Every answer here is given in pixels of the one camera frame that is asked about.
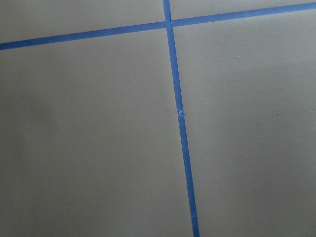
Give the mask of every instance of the gray floor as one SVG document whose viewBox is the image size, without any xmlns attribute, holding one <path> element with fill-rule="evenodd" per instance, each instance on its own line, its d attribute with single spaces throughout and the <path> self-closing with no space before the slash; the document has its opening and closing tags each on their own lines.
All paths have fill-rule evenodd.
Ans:
<svg viewBox="0 0 316 237">
<path fill-rule="evenodd" d="M 171 0 L 172 19 L 312 2 Z M 0 2 L 0 43 L 164 21 Z M 174 28 L 201 237 L 316 236 L 316 10 Z M 191 237 L 166 29 L 0 51 L 0 237 Z"/>
</svg>

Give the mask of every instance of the blue line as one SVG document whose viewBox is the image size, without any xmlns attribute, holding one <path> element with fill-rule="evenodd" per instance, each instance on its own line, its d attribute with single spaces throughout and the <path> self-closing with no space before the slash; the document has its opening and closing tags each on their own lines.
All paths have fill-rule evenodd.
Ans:
<svg viewBox="0 0 316 237">
<path fill-rule="evenodd" d="M 97 30 L 97 31 L 88 31 L 88 32 L 73 33 L 73 34 L 66 34 L 66 35 L 59 35 L 59 36 L 50 36 L 50 37 L 43 37 L 43 38 L 37 38 L 37 39 L 27 39 L 27 40 L 21 40 L 21 41 L 0 43 L 0 50 L 28 47 L 28 46 L 48 44 L 48 43 L 65 42 L 65 41 L 71 41 L 71 40 L 81 40 L 81 39 L 88 39 L 88 38 L 95 38 L 95 37 L 102 37 L 102 36 L 119 35 L 119 34 L 139 32 L 139 31 L 149 31 L 149 30 L 156 30 L 156 29 L 162 29 L 162 28 L 166 28 L 164 21 L 141 24 L 141 25 L 117 27 L 117 28 Z"/>
<path fill-rule="evenodd" d="M 245 17 L 272 15 L 272 14 L 280 14 L 280 13 L 286 13 L 286 12 L 303 11 L 303 10 L 311 10 L 311 9 L 316 9 L 316 2 L 185 18 L 185 19 L 173 20 L 172 25 L 174 27 L 186 26 L 186 25 L 200 24 L 200 23 L 206 23 L 206 22 L 225 21 L 225 20 L 239 19 L 239 18 L 245 18 Z"/>
<path fill-rule="evenodd" d="M 184 169 L 185 169 L 186 180 L 187 180 L 187 189 L 188 189 L 188 196 L 189 196 L 193 236 L 199 237 L 196 199 L 194 195 L 189 145 L 188 145 L 186 123 L 185 123 L 183 104 L 182 104 L 182 94 L 181 94 L 181 87 L 180 87 L 180 77 L 179 77 L 179 70 L 178 70 L 176 45 L 174 41 L 174 34 L 173 34 L 173 29 L 172 29 L 172 24 L 171 24 L 171 10 L 170 10 L 169 0 L 163 0 L 163 8 L 164 8 L 164 16 L 166 20 L 166 29 L 167 29 L 167 37 L 168 37 L 168 45 L 169 45 L 174 94 L 175 94 L 176 106 L 178 110 L 180 138 L 181 138 L 181 145 L 182 145 Z"/>
</svg>

